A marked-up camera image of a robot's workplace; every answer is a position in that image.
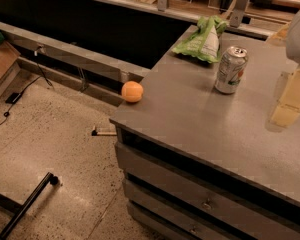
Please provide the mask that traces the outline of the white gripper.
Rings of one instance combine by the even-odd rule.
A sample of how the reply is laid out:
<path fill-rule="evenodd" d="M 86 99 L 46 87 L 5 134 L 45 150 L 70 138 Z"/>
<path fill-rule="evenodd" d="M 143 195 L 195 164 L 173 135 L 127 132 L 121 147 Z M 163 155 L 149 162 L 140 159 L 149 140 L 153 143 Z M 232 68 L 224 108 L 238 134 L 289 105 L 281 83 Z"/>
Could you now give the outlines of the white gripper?
<path fill-rule="evenodd" d="M 300 10 L 291 23 L 283 25 L 266 40 L 275 46 L 286 45 L 286 56 L 300 64 Z M 300 65 L 287 77 L 283 92 L 272 112 L 270 121 L 280 127 L 292 125 L 300 117 Z"/>

